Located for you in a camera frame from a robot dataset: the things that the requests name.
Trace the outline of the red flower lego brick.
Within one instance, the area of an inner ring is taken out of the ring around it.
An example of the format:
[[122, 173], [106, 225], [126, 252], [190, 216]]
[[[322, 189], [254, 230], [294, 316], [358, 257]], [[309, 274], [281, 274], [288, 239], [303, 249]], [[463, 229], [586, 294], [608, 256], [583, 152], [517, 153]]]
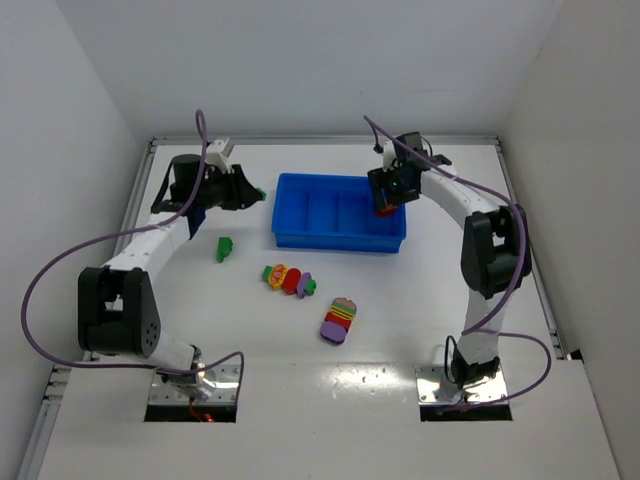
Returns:
[[389, 205], [386, 208], [384, 208], [384, 209], [382, 209], [380, 211], [377, 211], [376, 215], [378, 217], [381, 217], [381, 218], [389, 217], [389, 216], [393, 215], [397, 210], [398, 210], [397, 206]]

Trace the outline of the green curved lego brick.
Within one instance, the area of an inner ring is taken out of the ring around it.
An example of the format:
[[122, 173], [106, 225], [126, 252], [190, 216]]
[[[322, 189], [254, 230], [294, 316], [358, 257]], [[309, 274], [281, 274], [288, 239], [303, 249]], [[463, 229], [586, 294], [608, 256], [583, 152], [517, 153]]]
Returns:
[[223, 263], [233, 251], [233, 240], [230, 237], [220, 237], [216, 248], [216, 260]]

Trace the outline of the small green lego brick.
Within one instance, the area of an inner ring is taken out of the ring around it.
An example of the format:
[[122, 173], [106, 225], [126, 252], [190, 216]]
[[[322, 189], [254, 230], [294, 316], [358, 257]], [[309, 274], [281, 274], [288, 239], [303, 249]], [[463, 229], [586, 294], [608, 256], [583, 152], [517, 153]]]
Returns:
[[256, 190], [260, 193], [261, 201], [265, 201], [267, 198], [267, 193], [260, 187], [256, 187]]

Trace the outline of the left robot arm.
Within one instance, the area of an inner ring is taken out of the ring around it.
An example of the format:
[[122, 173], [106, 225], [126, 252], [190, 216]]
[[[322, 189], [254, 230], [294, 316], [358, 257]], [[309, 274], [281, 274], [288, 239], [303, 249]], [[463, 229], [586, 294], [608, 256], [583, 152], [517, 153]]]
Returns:
[[174, 157], [150, 207], [147, 229], [101, 267], [78, 278], [78, 343], [92, 353], [151, 365], [162, 381], [193, 400], [205, 401], [215, 377], [200, 349], [164, 332], [153, 281], [173, 254], [191, 240], [208, 210], [245, 210], [263, 201], [238, 164], [221, 154]]

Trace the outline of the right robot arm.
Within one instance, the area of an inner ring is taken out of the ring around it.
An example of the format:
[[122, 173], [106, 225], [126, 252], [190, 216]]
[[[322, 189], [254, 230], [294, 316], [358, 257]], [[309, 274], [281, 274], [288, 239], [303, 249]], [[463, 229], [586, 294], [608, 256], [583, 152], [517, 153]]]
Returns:
[[448, 159], [439, 168], [412, 158], [393, 169], [367, 173], [374, 211], [386, 214], [420, 196], [434, 201], [463, 232], [460, 268], [469, 288], [463, 331], [445, 362], [448, 380], [462, 388], [493, 377], [499, 367], [498, 341], [510, 294], [531, 271], [524, 210], [498, 204], [458, 181]]

